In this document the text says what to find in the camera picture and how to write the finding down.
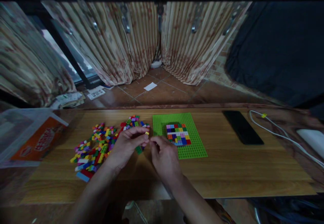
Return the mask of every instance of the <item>pile of lego bricks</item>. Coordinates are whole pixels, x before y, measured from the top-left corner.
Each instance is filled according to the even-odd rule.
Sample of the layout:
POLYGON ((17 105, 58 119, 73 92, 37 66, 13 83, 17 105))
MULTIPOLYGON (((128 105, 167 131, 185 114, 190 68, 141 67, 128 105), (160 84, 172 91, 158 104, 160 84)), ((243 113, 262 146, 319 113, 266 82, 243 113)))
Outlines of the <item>pile of lego bricks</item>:
MULTIPOLYGON (((141 121, 140 123, 138 123, 139 121, 139 116, 133 115, 131 117, 129 117, 129 119, 127 120, 127 122, 125 123, 121 123, 121 131, 132 128, 132 127, 139 127, 142 126, 144 128, 150 128, 149 124, 145 124, 143 123, 143 121, 141 121)), ((137 146, 135 148, 136 152, 138 154, 141 154, 144 151, 144 147, 143 146, 137 146)))
POLYGON ((168 124, 166 126, 168 140, 176 146, 191 145, 185 124, 168 124))
MULTIPOLYGON (((138 123, 139 116, 129 117, 127 122, 120 124, 122 132, 123 130, 135 127, 142 126, 149 128, 148 124, 143 122, 138 123)), ((88 140, 82 141, 75 148, 75 156, 70 160, 71 163, 77 163, 75 171, 77 177, 88 182, 92 176, 96 173, 99 167, 103 164, 104 160, 109 156, 110 151, 113 149, 118 136, 120 134, 116 133, 117 129, 113 126, 105 127, 105 123, 96 125, 93 127, 93 134, 88 140), (95 148, 92 148, 95 143, 99 145, 95 148)), ((136 152, 141 154, 144 150, 144 147, 138 146, 136 152)))

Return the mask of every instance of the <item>black cloth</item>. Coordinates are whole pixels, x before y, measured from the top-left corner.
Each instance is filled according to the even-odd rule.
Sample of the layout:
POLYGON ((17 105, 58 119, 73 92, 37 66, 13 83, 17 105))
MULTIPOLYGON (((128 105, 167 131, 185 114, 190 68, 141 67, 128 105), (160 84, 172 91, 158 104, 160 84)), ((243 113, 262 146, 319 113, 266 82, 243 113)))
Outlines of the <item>black cloth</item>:
POLYGON ((225 69, 247 87, 297 106, 324 92, 324 2, 256 2, 225 69))

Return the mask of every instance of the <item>person's left hand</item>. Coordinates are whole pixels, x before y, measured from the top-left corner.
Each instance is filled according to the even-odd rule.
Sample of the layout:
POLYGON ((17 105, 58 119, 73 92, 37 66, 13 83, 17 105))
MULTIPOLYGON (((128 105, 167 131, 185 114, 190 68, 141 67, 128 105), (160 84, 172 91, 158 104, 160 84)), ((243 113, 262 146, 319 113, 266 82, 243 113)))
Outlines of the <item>person's left hand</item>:
POLYGON ((149 129, 133 127, 122 131, 105 163, 115 170, 125 167, 135 148, 139 145, 146 146, 149 142, 149 136, 145 132, 149 132, 149 129))

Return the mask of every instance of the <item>white cable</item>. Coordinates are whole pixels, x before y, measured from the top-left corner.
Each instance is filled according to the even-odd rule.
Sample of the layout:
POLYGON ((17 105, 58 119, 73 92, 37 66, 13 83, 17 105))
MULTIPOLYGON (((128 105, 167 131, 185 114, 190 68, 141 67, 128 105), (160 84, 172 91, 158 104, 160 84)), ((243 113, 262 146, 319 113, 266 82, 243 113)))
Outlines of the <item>white cable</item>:
POLYGON ((138 204, 137 204, 136 202, 135 202, 135 207, 136 207, 136 209, 137 209, 137 213, 138 213, 139 216, 141 217, 143 223, 144 223, 144 224, 149 224, 149 223, 147 222, 147 219, 146 219, 145 216, 143 215, 141 209, 139 208, 139 206, 138 206, 138 204))
POLYGON ((274 135, 276 135, 276 136, 279 136, 279 137, 282 137, 282 138, 284 138, 284 139, 287 139, 287 140, 289 140, 289 141, 291 141, 292 143, 294 143, 304 154, 306 154, 309 158, 311 158, 314 162, 316 162, 318 165, 320 165, 322 168, 324 168, 324 163, 323 162, 321 162, 320 160, 318 160, 318 159, 316 159, 315 157, 313 157, 312 155, 310 155, 299 143, 297 143, 296 141, 294 141, 294 140, 292 140, 290 137, 289 137, 289 135, 287 134, 287 132, 285 131, 285 130, 283 130, 281 127, 279 127, 277 124, 275 124, 273 121, 271 121, 268 117, 264 117, 264 118, 266 118, 268 121, 270 121, 272 124, 274 124, 275 126, 277 126, 282 132, 284 132, 284 134, 286 135, 286 136, 283 136, 283 135, 280 135, 280 134, 277 134, 277 133, 274 133, 274 132, 272 132, 271 130, 268 130, 267 128, 265 128, 265 127, 263 127, 263 126, 261 126, 261 125, 259 125, 256 121, 254 121, 254 119, 252 118, 252 113, 256 113, 256 114, 259 114, 259 115, 262 115, 263 116, 263 114, 261 114, 261 113, 259 113, 259 112, 257 112, 257 111, 254 111, 254 110, 250 110, 249 111, 249 113, 250 113, 250 118, 251 118, 251 120, 252 120, 252 122, 253 123, 255 123, 256 125, 258 125, 259 127, 261 127, 261 128, 263 128, 263 129, 265 129, 266 131, 268 131, 268 132, 270 132, 270 133, 272 133, 272 134, 274 134, 274 135))

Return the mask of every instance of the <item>yellow lego brick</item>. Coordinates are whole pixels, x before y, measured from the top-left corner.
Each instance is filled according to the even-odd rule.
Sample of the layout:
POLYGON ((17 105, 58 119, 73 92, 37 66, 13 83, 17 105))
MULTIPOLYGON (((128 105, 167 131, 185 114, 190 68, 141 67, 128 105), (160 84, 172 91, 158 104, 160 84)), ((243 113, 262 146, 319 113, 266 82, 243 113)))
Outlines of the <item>yellow lego brick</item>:
POLYGON ((101 163, 103 158, 104 158, 104 154, 100 154, 100 157, 99 157, 98 163, 101 163))
POLYGON ((76 159, 76 157, 73 157, 73 158, 70 160, 70 162, 73 163, 75 159, 76 159))

